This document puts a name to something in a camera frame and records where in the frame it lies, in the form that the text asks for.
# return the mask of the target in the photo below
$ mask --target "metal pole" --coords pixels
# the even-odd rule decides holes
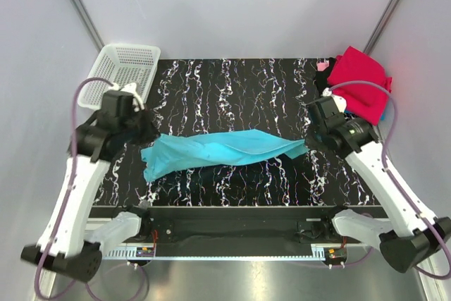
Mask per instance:
[[[379,22],[376,25],[376,28],[374,29],[373,33],[371,34],[369,41],[366,43],[364,53],[370,54],[373,51],[375,45],[377,44],[379,38],[382,35],[382,32],[387,26],[388,21],[391,19],[393,13],[395,12],[395,9],[397,8],[399,2],[400,0],[390,0],[388,2],[388,5],[381,16],[381,19],[379,19]]]
[[[83,25],[85,26],[96,48],[100,51],[102,47],[105,46],[105,44],[102,38],[100,37],[99,32],[97,31],[94,23],[92,22],[92,19],[89,16],[82,0],[70,0],[70,1],[74,5],[75,10],[77,11],[81,21],[83,22]]]

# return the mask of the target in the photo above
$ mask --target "cable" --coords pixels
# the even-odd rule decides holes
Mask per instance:
[[[343,87],[343,86],[348,86],[348,85],[369,85],[369,86],[373,86],[379,90],[381,90],[382,92],[384,92],[386,95],[388,95],[388,97],[390,98],[392,105],[393,105],[393,122],[392,125],[390,127],[390,130],[388,131],[388,135],[387,138],[385,139],[385,142],[383,143],[383,147],[382,147],[382,164],[384,166],[384,168],[388,168],[387,166],[387,153],[388,153],[388,144],[393,136],[393,132],[395,131],[395,127],[397,124],[397,116],[398,116],[398,111],[397,111],[397,105],[396,105],[396,101],[395,98],[393,98],[392,94],[387,91],[385,88],[383,88],[382,86],[379,86],[377,84],[375,84],[374,82],[369,82],[369,81],[364,81],[364,80],[353,80],[353,81],[347,81],[347,82],[342,82],[341,84],[332,86],[330,88],[331,91],[336,90],[337,88]],[[396,177],[393,175],[393,173],[390,171],[390,169],[386,169],[385,172],[388,174],[388,176],[390,177],[391,181],[395,184],[396,188],[400,191],[401,195],[406,199],[406,201],[409,203],[410,207],[415,211],[415,213],[421,218],[421,220],[426,224],[426,226],[429,228],[429,230],[432,232],[432,234],[434,234],[435,238],[437,239],[438,243],[440,244],[440,246],[443,249],[443,252],[445,253],[446,259],[448,261],[448,264],[450,265],[450,270],[448,271],[447,274],[443,275],[443,276],[439,276],[439,275],[435,275],[432,273],[429,273],[421,268],[419,268],[418,266],[415,267],[415,269],[417,271],[419,271],[420,273],[430,277],[430,278],[434,278],[437,280],[447,280],[449,278],[451,278],[451,252],[450,250],[447,248],[445,241],[443,241],[442,237],[440,236],[440,234],[438,233],[438,231],[431,225],[431,223],[429,222],[429,220],[427,220],[424,217],[421,217],[421,210],[420,208],[418,208],[418,206],[415,204],[415,202],[410,198],[410,196],[407,194],[407,192],[404,190],[404,188],[402,187],[402,185],[398,182],[398,180],[396,180]]]
[[[149,254],[141,254],[141,257],[150,257],[151,259],[147,262],[150,263],[155,259],[155,255],[156,255],[156,240],[158,239],[158,232],[156,231],[156,229],[154,230],[154,232],[152,233],[152,238],[154,239],[154,246],[152,248],[152,251]]]
[[[301,236],[305,236],[306,238],[309,238],[309,239],[312,239],[312,240],[315,240],[315,239],[319,238],[320,235],[321,235],[320,232],[318,232],[317,235],[313,235],[312,231],[305,231],[305,230],[301,230],[300,232],[297,232],[296,234],[301,235]]]
[[[113,270],[115,270],[115,269],[117,269],[117,268],[119,268],[119,267],[122,267],[122,266],[130,266],[130,262],[126,262],[126,263],[124,263],[124,264],[119,264],[118,266],[115,266],[115,267],[109,269],[105,274],[110,273],[110,272],[112,272]],[[147,275],[146,275],[146,271],[144,270],[144,268],[142,268],[142,267],[141,267],[140,265],[138,265],[138,264],[134,264],[133,266],[134,266],[135,270],[138,269],[138,268],[140,269],[140,272],[141,272],[141,274],[142,274],[142,281],[141,281],[140,287],[138,288],[138,291],[137,291],[130,299],[128,299],[128,301],[135,301],[135,300],[138,299],[138,297],[140,296],[140,294],[141,294],[141,292],[142,292],[142,289],[143,289],[143,287],[144,287],[144,283],[145,283],[145,281],[147,281]],[[103,301],[102,299],[99,299],[99,298],[92,292],[91,287],[89,286],[88,283],[85,284],[85,287],[86,287],[87,293],[89,294],[90,297],[92,297],[93,300],[95,300],[95,301]]]
[[[347,244],[347,237],[343,236],[343,243],[341,244],[340,249],[345,248],[346,244]]]
[[[70,155],[72,156],[72,167],[70,170],[70,177],[69,177],[69,181],[68,181],[68,187],[66,190],[66,193],[64,195],[63,201],[61,203],[61,207],[58,211],[58,216],[56,217],[55,220],[55,224],[53,229],[51,230],[50,233],[50,237],[49,237],[49,241],[46,245],[46,247],[44,248],[44,251],[42,253],[42,256],[37,264],[37,268],[36,268],[36,274],[35,274],[35,282],[34,282],[34,288],[35,288],[35,294],[36,296],[41,299],[41,300],[55,300],[60,298],[61,296],[65,295],[74,285],[75,285],[75,280],[71,281],[68,286],[60,293],[58,293],[57,295],[53,295],[53,296],[45,296],[42,294],[41,292],[41,288],[40,288],[40,280],[41,280],[41,273],[42,273],[42,269],[44,268],[44,263],[46,258],[48,257],[49,253],[50,253],[50,249],[51,246],[54,244],[55,241],[55,237],[56,234],[58,234],[58,230],[59,230],[59,226],[61,225],[61,221],[63,219],[63,215],[64,215],[64,211],[66,210],[66,207],[68,205],[68,201],[69,201],[69,197],[70,197],[70,193],[73,190],[73,183],[75,181],[75,174],[77,173],[77,135],[76,135],[76,130],[77,130],[77,100],[78,97],[82,91],[82,88],[89,82],[92,81],[102,81],[105,82],[107,85],[109,86],[113,86],[113,84],[111,82],[109,82],[106,79],[103,78],[98,78],[98,77],[94,77],[94,78],[88,78],[83,80],[77,87],[77,89],[75,90],[75,94],[73,96],[73,100],[72,100],[72,107],[71,107],[71,113],[70,113],[70,124],[71,124],[71,130],[72,130],[72,135],[70,136]],[[144,271],[144,279],[143,282],[140,286],[140,289],[138,290],[138,293],[136,294],[136,296],[132,297],[129,301],[134,301],[137,298],[137,295],[139,293],[141,293],[142,291],[142,287],[144,286],[144,280],[146,280],[145,278],[145,271]]]

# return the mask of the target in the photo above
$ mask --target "metal floor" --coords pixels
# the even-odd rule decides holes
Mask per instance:
[[[350,251],[350,262],[364,254],[360,247]],[[123,301],[138,289],[141,275],[104,261],[90,283],[101,300]],[[320,263],[304,263],[321,266]],[[392,270],[380,253],[348,269],[313,269],[292,262],[151,262],[145,266],[149,283],[145,301],[322,301],[322,300],[426,300],[417,272],[400,274]],[[54,293],[68,283],[57,278]],[[85,287],[77,284],[60,300],[88,301]]]

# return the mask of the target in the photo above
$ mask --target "white wall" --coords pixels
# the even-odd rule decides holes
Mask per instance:
[[[36,243],[61,189],[69,105],[97,56],[69,0],[0,0],[0,290],[31,300]]]
[[[393,77],[399,106],[393,162],[439,216],[451,216],[450,52],[450,0],[402,0],[371,55]]]
[[[83,0],[105,43],[162,58],[335,56],[363,49],[389,0]]]

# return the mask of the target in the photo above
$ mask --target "gray panel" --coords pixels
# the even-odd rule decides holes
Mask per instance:
[[[69,0],[0,0],[0,289],[30,300],[20,261],[50,218],[66,168],[69,107],[97,51]]]
[[[450,0],[402,0],[371,56],[393,77],[399,109],[390,155],[415,193],[438,216],[450,215]],[[387,135],[389,106],[381,131]],[[448,272],[443,253],[436,261]],[[443,282],[451,297],[451,281]]]
[[[351,260],[363,255],[352,248]],[[117,262],[104,262],[102,271]],[[415,271],[393,271],[379,253],[361,266],[349,269],[312,269],[292,262],[151,262],[146,301],[326,301],[326,300],[425,300]],[[94,293],[103,300],[126,300],[133,296],[140,275],[130,267],[92,281]],[[67,284],[57,278],[55,291]],[[83,285],[76,285],[61,301],[91,300]]]
[[[296,58],[363,49],[389,0],[83,0],[105,43],[165,59]]]

